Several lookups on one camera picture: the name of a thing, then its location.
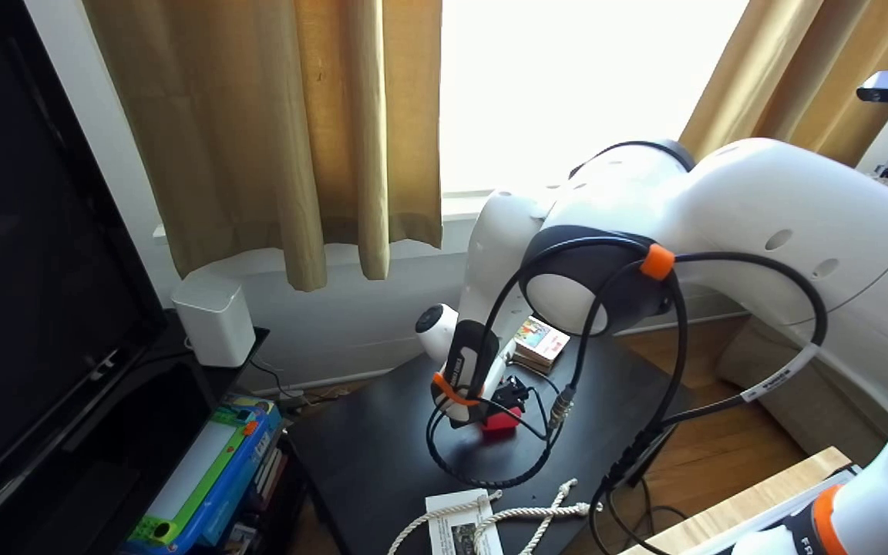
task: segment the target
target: power strip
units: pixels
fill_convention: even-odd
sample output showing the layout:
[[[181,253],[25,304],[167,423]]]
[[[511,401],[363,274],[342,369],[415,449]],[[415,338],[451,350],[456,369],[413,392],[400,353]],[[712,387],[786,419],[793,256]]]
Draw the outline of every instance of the power strip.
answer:
[[[477,525],[493,519],[486,491],[456,491],[425,496],[431,555],[502,555],[499,529]]]

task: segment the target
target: orange ring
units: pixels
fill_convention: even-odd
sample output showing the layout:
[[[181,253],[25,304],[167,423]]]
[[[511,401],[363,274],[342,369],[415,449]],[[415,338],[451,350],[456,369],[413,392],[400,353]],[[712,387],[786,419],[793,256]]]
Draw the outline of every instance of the orange ring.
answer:
[[[836,492],[839,488],[829,488],[813,500],[813,529],[825,555],[843,555],[839,529],[832,528]]]
[[[441,387],[441,394],[443,394],[451,404],[477,408],[477,401],[454,392],[454,384],[443,379],[443,369],[437,369],[437,373],[431,375],[431,384]]]
[[[639,270],[650,281],[664,281],[670,270],[675,269],[675,253],[658,245],[658,244],[650,244],[646,245],[646,256],[642,260]]]

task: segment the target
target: book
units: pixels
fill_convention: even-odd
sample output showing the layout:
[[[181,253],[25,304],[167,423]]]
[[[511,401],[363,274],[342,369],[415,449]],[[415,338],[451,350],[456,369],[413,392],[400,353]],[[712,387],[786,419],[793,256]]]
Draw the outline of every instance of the book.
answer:
[[[256,470],[256,478],[252,478],[249,496],[246,496],[246,506],[252,513],[265,513],[268,509],[268,500],[271,500],[284,467],[285,467],[285,454],[277,445],[271,445],[265,458],[261,458],[261,466],[260,466],[260,470]]]
[[[511,336],[508,363],[533,373],[549,373],[568,342],[570,336],[557,328],[538,316],[526,316]]]
[[[131,528],[129,541],[136,544],[172,544],[184,525],[200,509],[200,500],[228,467],[231,455],[244,445],[244,423],[228,411],[214,411],[200,433],[190,441],[157,500],[144,509]]]
[[[246,437],[240,454],[234,454],[231,466],[220,470],[214,488],[200,501],[195,519],[197,544],[218,544],[231,514],[238,513],[240,500],[246,496],[252,474],[273,441],[273,429],[279,424],[279,413],[268,411],[260,416],[256,431]]]
[[[261,455],[273,441],[273,431],[279,429],[279,413],[273,411],[273,404],[252,408],[244,416],[238,413],[238,408],[218,408],[214,413],[238,419],[244,441],[238,445],[224,467],[214,474],[214,481],[210,481],[206,492],[190,509],[190,519],[177,525],[170,541],[129,537],[129,544],[124,551],[170,555],[190,551],[197,544],[214,544],[220,538],[231,514],[238,513],[240,500],[252,484]]]

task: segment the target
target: wire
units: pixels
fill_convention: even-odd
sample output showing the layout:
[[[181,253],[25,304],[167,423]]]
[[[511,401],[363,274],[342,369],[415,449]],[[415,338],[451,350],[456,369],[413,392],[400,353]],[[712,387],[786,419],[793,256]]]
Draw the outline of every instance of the wire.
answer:
[[[563,481],[563,484],[557,488],[557,496],[549,501],[549,509],[557,509],[557,506],[563,501],[563,496],[572,491],[572,484],[577,484],[577,478]],[[552,514],[546,514],[546,519],[538,522],[538,528],[533,529],[533,537],[531,537],[531,541],[520,549],[520,555],[533,555],[533,549],[538,544],[549,522],[552,522]]]
[[[531,433],[535,433],[538,441],[549,441],[549,429],[538,431],[535,424],[531,424],[525,416],[511,413],[511,408],[499,404],[499,401],[489,401],[489,397],[479,397],[479,404],[493,408],[496,413],[504,413],[508,419],[513,419],[519,424],[525,424]]]
[[[645,474],[639,478],[639,488],[642,488],[642,506],[645,506],[645,513],[642,513],[642,519],[635,522],[635,529],[642,528],[642,522],[646,522],[646,528],[650,528],[646,537],[652,537],[652,532],[657,532],[657,522],[652,522],[652,492],[650,492],[650,484],[646,484]]]
[[[633,538],[639,541],[642,549],[652,551],[652,555],[664,555],[663,549],[657,549],[652,541],[642,538],[615,513],[615,506],[610,501],[607,496],[607,514],[615,522],[615,528]]]
[[[553,256],[553,253],[563,253],[563,249],[604,245],[604,244],[610,244],[610,245],[633,245],[633,249],[639,245],[639,244],[627,244],[627,240],[620,240],[620,237],[610,237],[610,240],[607,240],[607,237],[572,237],[572,240],[563,240],[563,244],[546,249],[543,256],[535,256],[533,265],[538,265],[543,260],[549,260],[549,256]],[[625,278],[625,270],[633,270],[639,261],[642,261],[642,260],[633,260],[633,261],[625,261],[622,269],[615,269],[615,270],[610,270],[607,278],[602,278],[599,291],[604,291],[604,286],[610,286],[613,281]],[[526,269],[511,270],[511,278],[502,284],[496,303],[489,304],[489,315],[486,315],[486,321],[483,321],[483,330],[493,330],[496,315],[499,315],[508,291],[519,284],[519,278],[520,278],[525,270],[526,270]],[[588,310],[585,310],[585,322],[582,322],[580,346],[577,346],[577,353],[572,353],[570,382],[568,382],[563,387],[557,387],[557,384],[549,379],[549,384],[557,392],[557,397],[553,397],[553,408],[552,408],[549,416],[546,416],[546,408],[538,404],[546,431],[535,431],[533,424],[526,424],[538,441],[546,441],[543,449],[538,449],[538,455],[535,455],[535,463],[533,463],[531,467],[525,467],[520,474],[504,478],[504,481],[483,481],[483,478],[463,474],[463,470],[456,470],[451,463],[443,463],[443,455],[441,455],[441,449],[437,449],[437,445],[433,445],[433,431],[437,431],[437,424],[441,424],[441,419],[443,419],[443,404],[447,404],[447,397],[433,404],[433,411],[431,411],[431,416],[429,416],[429,423],[425,423],[425,447],[429,447],[431,458],[433,458],[447,474],[454,474],[454,478],[460,478],[460,481],[465,481],[465,484],[477,484],[477,488],[513,488],[513,484],[531,481],[531,478],[546,466],[552,447],[553,447],[557,437],[562,437],[568,411],[570,411],[570,404],[572,404],[577,382],[580,382],[582,366],[585,366],[585,346],[588,346],[588,336],[591,336],[596,315],[599,315],[599,295],[591,300],[591,304],[588,304]],[[675,382],[664,387],[663,404],[670,404],[670,397],[678,392],[682,366],[685,366],[682,360],[685,360],[685,358],[678,358],[678,369],[672,373]]]
[[[423,525],[429,525],[429,522],[433,522],[433,519],[447,519],[447,514],[463,514],[463,513],[469,513],[469,509],[479,509],[479,506],[486,506],[486,501],[493,501],[493,500],[499,500],[499,496],[502,496],[502,491],[493,491],[493,492],[477,496],[477,500],[463,501],[463,506],[447,506],[447,509],[437,509],[437,513],[423,513],[423,514],[413,519],[400,532],[395,532],[395,538],[391,538],[391,544],[388,544],[388,555],[395,555],[415,528],[423,528]]]
[[[572,501],[572,506],[513,506],[504,513],[496,513],[483,525],[473,528],[473,532],[483,532],[486,528],[508,522],[508,519],[570,519],[570,514],[588,514],[588,501]]]
[[[261,366],[260,360],[252,360],[249,358],[249,366],[252,369],[260,369],[260,373],[265,373],[265,375],[271,375],[271,382],[277,384],[277,394],[284,392],[284,379],[279,379],[279,373],[277,369],[271,369],[271,366]]]
[[[650,506],[650,513],[670,513],[675,514],[678,522],[688,522],[688,513],[675,509],[675,506]]]
[[[672,373],[670,373],[670,382],[664,382],[664,392],[658,394],[658,404],[657,411],[650,413],[646,424],[635,433],[635,441],[622,449],[622,455],[610,466],[607,478],[596,488],[591,492],[591,506],[607,496],[607,513],[613,514],[613,506],[610,506],[610,492],[615,491],[615,484],[622,481],[622,474],[635,466],[635,458],[657,441],[657,433],[663,433],[663,416],[685,379],[685,366],[688,366],[688,303],[685,303],[685,294],[682,294],[682,284],[675,278],[675,270],[664,278],[664,286],[670,286],[670,295],[672,295],[672,309],[675,309],[675,321],[678,321],[678,350],[675,350],[675,360],[672,360]],[[607,551],[602,537],[599,537],[599,528],[596,528],[596,519],[588,514],[588,532],[599,544],[599,551]]]
[[[627,143],[613,143],[602,152],[596,152],[588,160],[577,164],[568,179],[572,179],[580,169],[585,169],[591,160],[599,160],[607,152],[625,148],[625,145],[642,145],[642,148],[657,148],[663,153],[670,153],[675,164],[682,164],[688,172],[693,169],[693,158],[682,143],[650,143],[650,137],[627,137]]]
[[[769,269],[769,270],[782,274],[810,303],[810,310],[813,310],[810,346],[818,346],[818,348],[823,346],[825,328],[829,328],[825,304],[823,304],[819,294],[813,291],[813,284],[800,270],[794,270],[793,265],[782,265],[775,260],[754,256],[754,253],[721,253],[721,249],[718,253],[678,256],[678,261],[749,261],[749,265],[762,265],[762,269]],[[793,360],[786,360],[780,369],[773,369],[759,384],[753,384],[753,387],[745,387],[741,394],[729,394],[729,397],[721,397],[721,401],[712,401],[712,404],[664,416],[663,424],[675,424],[675,423],[685,423],[685,419],[697,419],[697,416],[710,416],[710,413],[718,413],[718,411],[726,411],[726,408],[735,408],[735,404],[759,401],[762,394],[766,394],[775,384],[782,384],[793,373],[798,373],[818,353],[818,348],[800,348]]]

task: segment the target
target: white device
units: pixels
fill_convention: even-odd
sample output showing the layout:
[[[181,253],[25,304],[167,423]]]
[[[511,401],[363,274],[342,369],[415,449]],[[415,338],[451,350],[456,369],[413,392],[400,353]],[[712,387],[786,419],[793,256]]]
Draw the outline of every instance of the white device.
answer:
[[[202,366],[240,366],[249,358],[256,330],[238,281],[190,270],[172,291],[172,304]]]
[[[433,555],[469,555],[469,551],[502,555],[496,528],[477,532],[477,525],[493,519],[486,491],[473,488],[425,496],[425,514]]]
[[[625,152],[642,152],[646,169],[633,172]],[[718,148],[690,172],[664,152],[650,152],[657,164],[646,164],[646,152],[620,148],[588,164],[546,215],[525,196],[493,193],[472,231],[460,322],[483,321],[538,231],[582,226],[652,237],[672,253],[754,253],[800,270],[818,286],[829,310],[818,353],[888,411],[888,187],[769,137]],[[729,295],[806,346],[810,309],[780,274],[753,265],[678,265],[678,278]],[[531,286],[533,310],[562,330],[577,330],[580,310],[596,300],[557,274]],[[813,501],[823,549],[888,551],[888,445],[865,470]],[[775,528],[745,537],[734,551],[793,555],[794,541]]]

